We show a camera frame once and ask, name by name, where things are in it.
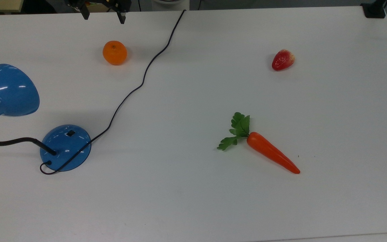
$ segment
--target toy fruit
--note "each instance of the toy fruit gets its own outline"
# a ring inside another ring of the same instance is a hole
[[[294,62],[295,55],[293,55],[289,50],[283,49],[275,55],[271,67],[273,67],[276,71],[281,71],[289,66],[292,66]]]
[[[128,52],[122,43],[112,40],[105,44],[102,55],[110,64],[120,65],[125,61]]]

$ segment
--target black mount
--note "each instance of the black mount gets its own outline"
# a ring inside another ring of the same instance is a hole
[[[367,18],[384,18],[386,14],[384,13],[383,4],[387,0],[376,0],[373,3],[361,3],[362,8],[364,9],[364,15]]]

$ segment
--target red strawberry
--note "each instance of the red strawberry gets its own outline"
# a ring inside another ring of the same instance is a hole
[[[273,64],[271,65],[274,70],[281,71],[286,69],[295,62],[295,55],[292,54],[289,50],[283,49],[275,55]]]

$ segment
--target green leaves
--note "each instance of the green leaves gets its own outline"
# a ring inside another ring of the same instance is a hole
[[[221,140],[221,143],[219,144],[218,150],[226,150],[230,145],[236,145],[237,139],[239,137],[226,137]]]
[[[217,147],[218,150],[226,150],[230,145],[236,145],[237,139],[249,136],[250,115],[244,116],[236,112],[232,117],[231,123],[233,129],[230,129],[229,132],[235,136],[222,139]]]

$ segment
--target carrot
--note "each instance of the carrot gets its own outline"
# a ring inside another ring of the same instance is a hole
[[[300,170],[280,150],[267,141],[262,135],[256,132],[249,132],[250,116],[244,116],[236,112],[231,120],[233,129],[229,131],[234,137],[227,137],[221,140],[219,150],[226,150],[230,145],[236,145],[239,138],[247,137],[247,144],[257,152],[263,154],[270,160],[276,162],[292,173],[299,174]]]
[[[290,172],[299,174],[300,170],[286,157],[280,150],[267,141],[262,135],[256,132],[250,133],[247,137],[247,144],[257,152],[265,155],[270,160],[276,162]]]

